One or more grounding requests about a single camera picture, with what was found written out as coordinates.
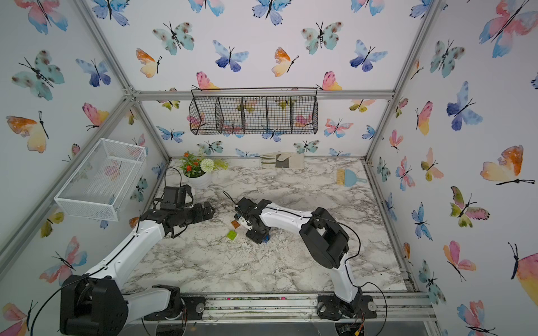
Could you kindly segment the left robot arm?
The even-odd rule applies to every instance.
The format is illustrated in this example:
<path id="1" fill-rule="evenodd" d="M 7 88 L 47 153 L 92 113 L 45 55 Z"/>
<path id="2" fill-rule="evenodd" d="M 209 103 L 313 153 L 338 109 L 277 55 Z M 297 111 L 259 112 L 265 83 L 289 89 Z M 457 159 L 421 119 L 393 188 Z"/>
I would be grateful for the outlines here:
<path id="1" fill-rule="evenodd" d="M 176 238 L 176 227 L 213 218 L 209 202 L 187 202 L 190 186 L 166 187 L 153 208 L 140 216 L 138 224 L 107 257 L 87 273 L 72 275 L 62 285 L 60 332 L 63 335 L 119 335 L 129 323 L 143 321 L 188 321 L 196 304 L 182 298 L 175 286 L 156 285 L 138 294 L 124 295 L 123 287 L 133 270 L 164 237 Z"/>

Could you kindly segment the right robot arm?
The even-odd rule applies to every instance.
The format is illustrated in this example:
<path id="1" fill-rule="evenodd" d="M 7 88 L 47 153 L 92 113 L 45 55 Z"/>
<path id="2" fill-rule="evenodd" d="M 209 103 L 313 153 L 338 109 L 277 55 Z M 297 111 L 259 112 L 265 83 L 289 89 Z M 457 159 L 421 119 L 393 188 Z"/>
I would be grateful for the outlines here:
<path id="1" fill-rule="evenodd" d="M 349 235 L 325 209 L 296 211 L 269 201 L 254 203 L 246 197 L 235 205 L 235 221 L 247 229 L 247 237 L 261 244 L 270 237 L 270 230 L 277 228 L 301 237 L 316 263 L 329 270 L 333 282 L 332 295 L 320 295 L 317 299 L 317 315 L 320 319 L 338 321 L 350 319 L 375 319 L 373 298 L 364 295 L 354 284 L 347 261 Z"/>

